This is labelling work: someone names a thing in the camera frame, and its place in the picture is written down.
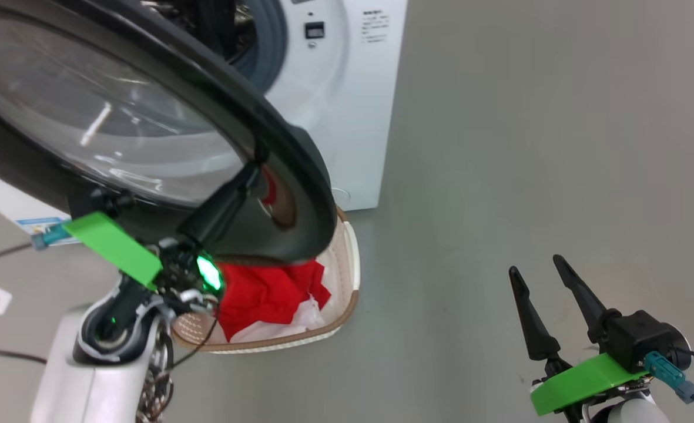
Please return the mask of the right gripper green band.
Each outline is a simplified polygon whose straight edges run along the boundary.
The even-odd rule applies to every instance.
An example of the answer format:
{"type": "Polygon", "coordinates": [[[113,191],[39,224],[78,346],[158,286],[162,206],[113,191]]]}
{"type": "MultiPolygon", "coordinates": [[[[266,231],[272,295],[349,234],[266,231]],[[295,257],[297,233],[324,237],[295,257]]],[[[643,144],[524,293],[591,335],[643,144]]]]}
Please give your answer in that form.
{"type": "MultiPolygon", "coordinates": [[[[593,344],[602,344],[601,318],[607,308],[564,256],[554,254],[552,260],[588,325],[588,339],[593,344]]],[[[647,383],[646,370],[626,372],[607,354],[598,354],[575,366],[561,359],[558,355],[561,346],[538,315],[530,300],[529,287],[518,268],[509,267],[508,275],[528,356],[533,361],[546,360],[546,376],[535,381],[530,392],[530,401],[537,415],[561,414],[567,423],[588,423],[588,409],[593,402],[607,401],[623,394],[620,387],[626,384],[647,383]]]]}

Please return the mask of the blue energy label sticker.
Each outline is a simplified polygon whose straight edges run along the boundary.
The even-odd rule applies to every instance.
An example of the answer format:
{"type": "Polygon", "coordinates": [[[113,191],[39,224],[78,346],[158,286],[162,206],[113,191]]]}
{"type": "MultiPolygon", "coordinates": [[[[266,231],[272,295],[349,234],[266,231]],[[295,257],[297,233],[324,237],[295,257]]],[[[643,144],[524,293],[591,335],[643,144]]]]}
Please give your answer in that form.
{"type": "MultiPolygon", "coordinates": [[[[68,219],[62,219],[61,217],[43,217],[42,219],[18,219],[14,220],[16,225],[20,227],[24,232],[28,233],[30,236],[35,233],[43,232],[47,227],[54,224],[67,224],[68,219]]],[[[80,241],[70,241],[70,243],[62,244],[80,244],[80,241]]]]}

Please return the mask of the white front-load washing machine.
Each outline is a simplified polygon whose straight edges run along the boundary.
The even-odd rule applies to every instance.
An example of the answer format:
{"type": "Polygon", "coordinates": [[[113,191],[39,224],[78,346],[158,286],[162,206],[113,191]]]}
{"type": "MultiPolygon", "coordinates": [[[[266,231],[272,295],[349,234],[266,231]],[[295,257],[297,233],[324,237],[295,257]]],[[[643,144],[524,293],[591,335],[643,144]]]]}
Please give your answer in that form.
{"type": "MultiPolygon", "coordinates": [[[[95,0],[136,2],[220,54],[317,145],[344,210],[377,206],[408,0],[95,0]],[[304,37],[323,21],[323,39],[304,37]]],[[[132,69],[92,56],[39,22],[0,16],[0,94],[55,146],[74,141],[97,184],[142,198],[143,213],[191,209],[240,163],[207,123],[132,69]]],[[[92,185],[64,158],[0,140],[0,214],[69,219],[92,185]]]]}

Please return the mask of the red and white garment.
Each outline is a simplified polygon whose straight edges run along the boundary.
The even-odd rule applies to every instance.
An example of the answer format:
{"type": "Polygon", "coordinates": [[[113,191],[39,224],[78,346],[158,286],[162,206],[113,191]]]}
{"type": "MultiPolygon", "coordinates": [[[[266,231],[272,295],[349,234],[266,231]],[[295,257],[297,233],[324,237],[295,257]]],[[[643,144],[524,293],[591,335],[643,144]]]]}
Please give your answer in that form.
{"type": "Polygon", "coordinates": [[[304,334],[326,326],[322,309],[331,299],[324,267],[315,260],[293,267],[245,267],[225,263],[219,324],[228,343],[249,343],[304,334]]]}

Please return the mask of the washing machine door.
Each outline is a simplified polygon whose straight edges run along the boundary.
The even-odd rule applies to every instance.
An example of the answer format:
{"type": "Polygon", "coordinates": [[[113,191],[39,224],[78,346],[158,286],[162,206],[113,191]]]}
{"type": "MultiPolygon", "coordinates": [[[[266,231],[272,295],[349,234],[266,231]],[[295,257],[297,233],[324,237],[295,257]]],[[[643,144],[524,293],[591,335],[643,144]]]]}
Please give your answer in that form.
{"type": "MultiPolygon", "coordinates": [[[[151,16],[136,2],[107,5],[95,0],[0,0],[0,16],[39,22],[46,32],[71,39],[92,56],[143,75],[193,115],[207,123],[240,163],[261,163],[261,179],[225,236],[205,247],[219,260],[262,264],[301,263],[325,251],[338,224],[326,164],[304,129],[287,122],[256,88],[206,46],[164,19],[151,16]]],[[[8,137],[21,147],[43,151],[43,161],[64,158],[80,169],[92,185],[68,196],[104,187],[126,191],[136,203],[116,217],[129,235],[142,243],[177,236],[179,225],[199,208],[171,209],[169,214],[143,213],[140,196],[97,184],[82,160],[92,148],[76,153],[74,141],[55,146],[46,140],[42,124],[25,123],[10,98],[0,94],[0,140],[8,137]]]]}

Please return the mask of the cream perforated basket brown rim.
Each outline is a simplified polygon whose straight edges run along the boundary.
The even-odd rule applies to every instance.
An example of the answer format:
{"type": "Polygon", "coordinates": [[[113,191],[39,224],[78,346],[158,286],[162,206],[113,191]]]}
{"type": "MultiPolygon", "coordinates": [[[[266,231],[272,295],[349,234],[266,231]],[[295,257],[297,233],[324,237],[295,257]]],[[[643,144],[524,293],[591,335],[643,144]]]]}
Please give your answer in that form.
{"type": "Polygon", "coordinates": [[[323,265],[323,285],[331,292],[330,301],[322,309],[325,327],[259,342],[228,343],[219,324],[219,308],[211,315],[191,313],[178,318],[172,327],[175,340],[187,348],[200,347],[204,353],[251,354],[293,348],[331,337],[352,316],[361,282],[357,236],[342,211],[338,213],[330,246],[314,260],[323,265]]]}

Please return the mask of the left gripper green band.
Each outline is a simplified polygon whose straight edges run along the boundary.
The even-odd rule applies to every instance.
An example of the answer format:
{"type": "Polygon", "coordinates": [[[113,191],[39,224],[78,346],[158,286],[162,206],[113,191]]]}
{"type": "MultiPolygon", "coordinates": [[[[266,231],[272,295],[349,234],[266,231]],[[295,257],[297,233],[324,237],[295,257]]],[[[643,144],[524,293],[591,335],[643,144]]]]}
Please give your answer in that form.
{"type": "Polygon", "coordinates": [[[177,236],[158,243],[142,243],[101,211],[63,230],[118,269],[123,280],[108,311],[217,311],[225,278],[205,247],[225,236],[259,179],[260,165],[244,165],[179,225],[177,236]]]}

